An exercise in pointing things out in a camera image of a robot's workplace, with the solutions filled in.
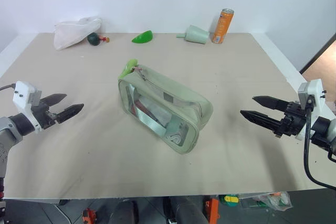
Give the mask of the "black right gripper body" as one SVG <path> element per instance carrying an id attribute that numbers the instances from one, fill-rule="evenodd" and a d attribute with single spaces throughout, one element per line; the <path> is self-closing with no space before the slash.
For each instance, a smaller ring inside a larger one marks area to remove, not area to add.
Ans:
<path id="1" fill-rule="evenodd" d="M 281 137 L 298 135 L 306 123 L 306 112 L 299 103 L 286 102 L 281 100 L 277 103 L 276 110 L 284 112 L 285 117 L 280 120 L 280 124 L 273 131 L 275 135 Z"/>

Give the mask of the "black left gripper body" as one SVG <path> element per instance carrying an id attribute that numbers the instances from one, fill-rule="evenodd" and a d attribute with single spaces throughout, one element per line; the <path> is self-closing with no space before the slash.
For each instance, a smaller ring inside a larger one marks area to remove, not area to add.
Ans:
<path id="1" fill-rule="evenodd" d="M 58 119 L 57 114 L 50 112 L 49 105 L 43 100 L 40 100 L 37 106 L 33 106 L 33 116 L 43 130 L 55 125 Z"/>

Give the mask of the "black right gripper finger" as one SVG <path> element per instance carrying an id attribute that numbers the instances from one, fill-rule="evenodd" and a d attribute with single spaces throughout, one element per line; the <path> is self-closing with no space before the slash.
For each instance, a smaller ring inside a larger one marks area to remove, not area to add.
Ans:
<path id="1" fill-rule="evenodd" d="M 280 127 L 280 121 L 270 118 L 269 116 L 257 111 L 240 110 L 241 115 L 249 122 L 267 128 L 276 130 Z"/>
<path id="2" fill-rule="evenodd" d="M 282 112 L 286 111 L 287 106 L 289 104 L 289 102 L 287 101 L 266 95 L 255 96 L 253 97 L 253 100 L 262 105 L 263 107 Z"/>

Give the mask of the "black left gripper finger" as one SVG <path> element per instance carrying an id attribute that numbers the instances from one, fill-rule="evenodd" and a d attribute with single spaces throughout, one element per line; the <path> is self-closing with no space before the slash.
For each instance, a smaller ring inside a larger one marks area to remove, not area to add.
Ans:
<path id="1" fill-rule="evenodd" d="M 64 121 L 74 117 L 75 115 L 77 115 L 84 107 L 84 104 L 74 104 L 71 105 L 69 107 L 67 107 L 66 109 L 64 109 L 62 112 L 57 114 L 57 118 L 56 121 L 61 124 Z"/>
<path id="2" fill-rule="evenodd" d="M 42 98 L 41 104 L 45 107 L 51 107 L 55 104 L 58 104 L 61 100 L 63 100 L 67 95 L 64 93 L 55 93 L 51 94 L 47 97 Z"/>

